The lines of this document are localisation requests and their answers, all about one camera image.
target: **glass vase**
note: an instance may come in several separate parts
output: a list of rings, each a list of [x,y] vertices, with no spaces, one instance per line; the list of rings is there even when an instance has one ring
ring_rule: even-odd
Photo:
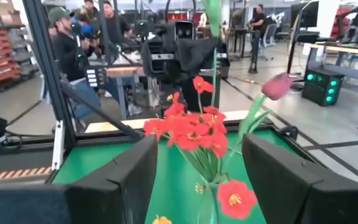
[[[197,224],[220,224],[217,192],[218,185],[209,185],[203,190]]]

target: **cap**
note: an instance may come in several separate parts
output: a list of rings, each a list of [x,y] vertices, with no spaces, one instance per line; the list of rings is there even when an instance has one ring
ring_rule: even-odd
[[[55,7],[48,13],[48,19],[51,24],[54,24],[63,18],[70,18],[70,13],[62,7]]]

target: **green mat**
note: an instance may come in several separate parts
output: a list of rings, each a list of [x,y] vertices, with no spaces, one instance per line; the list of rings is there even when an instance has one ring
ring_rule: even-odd
[[[255,134],[277,146],[294,152],[271,130],[257,131]],[[227,134],[231,144],[236,140],[236,136],[237,134]],[[112,144],[75,148],[56,175],[53,183],[72,183],[105,165],[132,145]],[[202,184],[201,178],[194,168],[184,160],[178,149],[168,148],[166,145],[166,141],[161,141],[159,144],[157,176],[146,223],[151,224],[158,215],[169,218],[173,224],[195,224],[201,202],[201,195],[196,193],[195,185],[197,183]],[[244,181],[252,188],[242,156],[236,154],[227,170],[233,179]],[[231,220],[223,214],[221,216],[224,224],[266,223],[259,207],[253,209],[251,216],[246,221]]]

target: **black box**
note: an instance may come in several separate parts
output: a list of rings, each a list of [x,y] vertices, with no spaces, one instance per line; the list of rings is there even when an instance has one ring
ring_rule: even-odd
[[[306,69],[302,98],[320,106],[333,106],[337,102],[343,78],[344,75],[323,68]]]

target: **pink tulip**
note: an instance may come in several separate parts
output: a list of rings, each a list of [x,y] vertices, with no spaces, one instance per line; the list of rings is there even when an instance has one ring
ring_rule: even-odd
[[[285,72],[274,76],[272,79],[262,85],[262,93],[271,100],[279,100],[291,88],[293,80]]]

